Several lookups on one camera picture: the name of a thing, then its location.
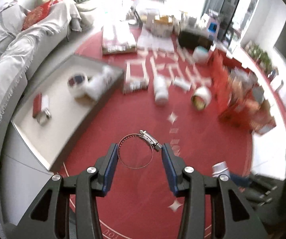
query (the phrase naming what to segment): white sofa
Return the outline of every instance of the white sofa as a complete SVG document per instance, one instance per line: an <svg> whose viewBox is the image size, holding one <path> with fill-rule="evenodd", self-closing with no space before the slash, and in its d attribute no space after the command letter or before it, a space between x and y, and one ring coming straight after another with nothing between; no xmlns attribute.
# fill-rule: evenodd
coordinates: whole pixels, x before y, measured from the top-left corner
<svg viewBox="0 0 286 239"><path fill-rule="evenodd" d="M69 6L52 5L48 17L25 31L21 28L27 10L15 4L0 12L0 155L8 124L28 81L69 34ZM5 238L1 224L2 213L0 237Z"/></svg>

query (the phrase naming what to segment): metal ring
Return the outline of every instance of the metal ring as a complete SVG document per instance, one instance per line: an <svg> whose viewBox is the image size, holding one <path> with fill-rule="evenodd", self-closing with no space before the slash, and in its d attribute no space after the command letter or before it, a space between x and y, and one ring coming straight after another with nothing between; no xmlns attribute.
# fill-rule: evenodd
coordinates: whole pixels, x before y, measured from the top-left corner
<svg viewBox="0 0 286 239"><path fill-rule="evenodd" d="M121 148L122 144L123 144L127 139L129 139L129 138L131 138L131 137L139 137L140 139L142 139L142 140L150 147L150 150L152 151L152 157L151 157L150 161L149 161L146 165L144 165L144 166L137 167L137 168L130 167L130 166L126 165L126 164L122 161L122 159L121 159L121 156L120 156L120 148ZM119 142L119 144L118 144L118 146L117 146L117 156L118 156L120 162L121 162L123 165L125 165L127 168L134 169L134 170L142 169L142 168L146 167L147 165L149 165L150 162L152 161L152 159L153 159L153 148L152 148L152 145L150 145L150 144L143 138L143 136L142 136L141 134L129 134L129 135L123 137L123 138L121 139L121 141Z"/></svg>

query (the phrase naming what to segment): metal cap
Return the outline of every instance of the metal cap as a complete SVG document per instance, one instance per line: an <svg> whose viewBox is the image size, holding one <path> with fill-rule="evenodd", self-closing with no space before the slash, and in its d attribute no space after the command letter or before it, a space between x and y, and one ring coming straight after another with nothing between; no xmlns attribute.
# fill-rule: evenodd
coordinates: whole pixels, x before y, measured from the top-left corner
<svg viewBox="0 0 286 239"><path fill-rule="evenodd" d="M94 172L96 172L96 168L95 167L89 167L86 171L88 173L94 173Z"/></svg>
<svg viewBox="0 0 286 239"><path fill-rule="evenodd" d="M223 182L226 182L226 181L228 181L228 176L226 175L226 174L222 174L222 175L220 175L220 179L223 181Z"/></svg>
<svg viewBox="0 0 286 239"><path fill-rule="evenodd" d="M54 181L58 181L59 179L61 179L61 175L59 175L59 174L54 174L52 176L52 180L54 180Z"/></svg>
<svg viewBox="0 0 286 239"><path fill-rule="evenodd" d="M194 168L193 168L193 167L190 167L190 166L186 166L186 167L184 168L184 171L185 171L185 172L188 172L188 173L192 173L192 172L194 171Z"/></svg>

